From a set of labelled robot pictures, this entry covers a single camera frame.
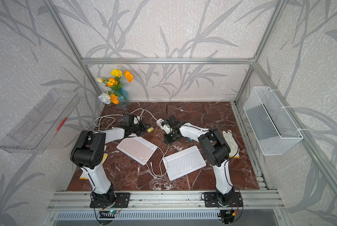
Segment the yellow work glove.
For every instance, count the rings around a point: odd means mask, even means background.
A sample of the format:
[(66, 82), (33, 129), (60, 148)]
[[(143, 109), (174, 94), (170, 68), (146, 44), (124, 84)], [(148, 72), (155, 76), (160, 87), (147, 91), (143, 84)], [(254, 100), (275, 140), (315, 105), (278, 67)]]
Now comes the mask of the yellow work glove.
[(92, 173), (95, 175), (96, 178), (98, 179), (106, 179), (108, 180), (107, 176), (106, 176), (106, 173), (104, 171), (104, 168), (103, 168), (103, 163), (106, 161), (108, 155), (106, 153), (103, 153), (103, 157), (102, 157), (102, 160), (101, 162), (94, 167), (94, 169), (86, 169), (86, 168), (81, 168), (82, 169), (82, 174), (81, 176), (79, 177), (80, 179), (84, 179), (84, 180), (88, 180), (89, 176), (88, 176), (88, 173)]

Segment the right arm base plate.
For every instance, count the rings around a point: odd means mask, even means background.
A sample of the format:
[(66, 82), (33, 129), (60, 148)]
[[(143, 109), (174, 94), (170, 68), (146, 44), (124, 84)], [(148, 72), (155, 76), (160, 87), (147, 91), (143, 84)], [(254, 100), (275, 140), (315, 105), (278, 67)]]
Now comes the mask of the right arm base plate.
[(202, 200), (205, 202), (207, 208), (221, 208), (221, 207), (243, 207), (243, 198), (239, 192), (234, 192), (233, 197), (228, 204), (220, 204), (216, 192), (204, 192), (201, 194)]

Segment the pink wireless keyboard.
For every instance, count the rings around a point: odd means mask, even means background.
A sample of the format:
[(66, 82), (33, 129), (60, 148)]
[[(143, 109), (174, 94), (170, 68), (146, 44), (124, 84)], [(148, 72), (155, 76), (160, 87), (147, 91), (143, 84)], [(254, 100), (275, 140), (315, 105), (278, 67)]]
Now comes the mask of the pink wireless keyboard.
[(141, 165), (145, 165), (157, 146), (142, 137), (127, 137), (117, 145), (117, 149)]

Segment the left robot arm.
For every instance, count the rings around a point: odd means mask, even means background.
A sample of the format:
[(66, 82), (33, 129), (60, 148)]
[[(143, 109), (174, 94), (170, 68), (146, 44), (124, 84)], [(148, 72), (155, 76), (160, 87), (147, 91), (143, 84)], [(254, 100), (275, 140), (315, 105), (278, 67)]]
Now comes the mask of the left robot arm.
[(119, 127), (104, 131), (83, 130), (80, 133), (71, 151), (70, 160), (82, 169), (82, 176), (91, 183), (95, 196), (108, 195), (113, 190), (113, 185), (103, 169), (105, 145), (133, 135), (139, 137), (150, 128), (140, 116), (126, 114), (123, 115)]

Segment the aluminium front rail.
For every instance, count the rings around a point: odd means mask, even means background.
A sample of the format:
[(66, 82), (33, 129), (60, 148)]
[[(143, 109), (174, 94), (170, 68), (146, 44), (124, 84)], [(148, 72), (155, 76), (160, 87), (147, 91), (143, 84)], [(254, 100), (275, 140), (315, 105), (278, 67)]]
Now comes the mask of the aluminium front rail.
[[(212, 203), (205, 191), (130, 191), (126, 210), (203, 210), (206, 203)], [(89, 192), (57, 192), (53, 195), (47, 210), (90, 210)], [(276, 190), (241, 190), (232, 205), (239, 204), (246, 209), (284, 209)]]

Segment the red pen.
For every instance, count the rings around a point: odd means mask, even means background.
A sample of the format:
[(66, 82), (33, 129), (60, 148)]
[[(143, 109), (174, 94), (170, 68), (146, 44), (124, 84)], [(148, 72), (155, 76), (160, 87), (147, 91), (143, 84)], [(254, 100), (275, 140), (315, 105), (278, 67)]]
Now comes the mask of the red pen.
[(57, 129), (56, 129), (57, 132), (61, 129), (61, 127), (62, 127), (62, 126), (64, 125), (64, 123), (66, 122), (66, 120), (67, 120), (67, 117), (65, 117), (65, 118), (60, 122), (60, 124), (58, 125), (58, 127), (57, 127)]

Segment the white wireless keyboard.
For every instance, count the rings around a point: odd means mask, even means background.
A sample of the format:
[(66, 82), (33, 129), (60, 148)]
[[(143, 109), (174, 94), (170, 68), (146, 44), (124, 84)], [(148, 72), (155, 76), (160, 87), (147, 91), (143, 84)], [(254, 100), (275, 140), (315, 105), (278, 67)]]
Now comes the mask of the white wireless keyboard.
[(183, 177), (206, 166), (197, 146), (192, 146), (178, 153), (163, 158), (170, 181)]

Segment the white work glove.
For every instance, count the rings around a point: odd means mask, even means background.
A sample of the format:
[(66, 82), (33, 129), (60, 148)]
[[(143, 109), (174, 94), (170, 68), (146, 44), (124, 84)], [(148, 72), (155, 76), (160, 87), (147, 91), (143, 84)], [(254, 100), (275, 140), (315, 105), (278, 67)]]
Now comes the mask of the white work glove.
[(228, 144), (228, 146), (230, 147), (230, 153), (229, 153), (230, 158), (239, 159), (240, 149), (237, 144), (237, 141), (235, 140), (234, 135), (232, 134), (232, 131), (231, 130), (223, 131), (223, 137), (226, 143)]

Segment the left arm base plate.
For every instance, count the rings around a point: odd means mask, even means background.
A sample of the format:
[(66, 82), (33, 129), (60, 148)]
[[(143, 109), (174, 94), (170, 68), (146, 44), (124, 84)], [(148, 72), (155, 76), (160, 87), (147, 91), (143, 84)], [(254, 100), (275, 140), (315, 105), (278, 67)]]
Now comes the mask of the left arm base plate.
[(130, 199), (130, 193), (91, 193), (90, 208), (127, 208)]

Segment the clear plastic wall shelf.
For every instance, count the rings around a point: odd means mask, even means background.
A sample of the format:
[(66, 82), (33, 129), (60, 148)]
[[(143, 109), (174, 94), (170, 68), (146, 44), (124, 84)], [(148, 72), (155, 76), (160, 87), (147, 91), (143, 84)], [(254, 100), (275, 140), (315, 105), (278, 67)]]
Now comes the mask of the clear plastic wall shelf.
[(58, 125), (80, 102), (77, 92), (51, 89), (31, 111), (0, 140), (9, 153), (42, 154), (54, 139)]

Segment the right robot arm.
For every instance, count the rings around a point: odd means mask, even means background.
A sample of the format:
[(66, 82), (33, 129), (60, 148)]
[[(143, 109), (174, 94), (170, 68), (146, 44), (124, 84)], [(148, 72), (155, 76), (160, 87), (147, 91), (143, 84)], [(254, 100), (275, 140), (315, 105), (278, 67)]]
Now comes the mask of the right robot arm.
[(200, 128), (189, 122), (180, 122), (175, 116), (170, 116), (167, 120), (159, 119), (157, 125), (166, 133), (164, 137), (168, 144), (182, 137), (199, 142), (205, 159), (213, 166), (216, 192), (221, 195), (234, 192), (226, 167), (227, 161), (230, 160), (231, 148), (218, 128)]

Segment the flower bouquet in vase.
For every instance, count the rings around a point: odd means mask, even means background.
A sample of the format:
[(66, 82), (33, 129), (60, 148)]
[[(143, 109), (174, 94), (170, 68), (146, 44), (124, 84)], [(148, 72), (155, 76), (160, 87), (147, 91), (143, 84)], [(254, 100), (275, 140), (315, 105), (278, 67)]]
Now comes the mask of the flower bouquet in vase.
[(96, 81), (110, 88), (110, 90), (99, 95), (98, 100), (106, 105), (116, 105), (118, 109), (125, 110), (131, 105), (131, 102), (128, 92), (124, 90), (125, 84), (121, 81), (122, 76), (128, 82), (132, 82), (134, 79), (134, 75), (130, 71), (122, 72), (119, 69), (113, 69), (110, 78), (96, 77)]

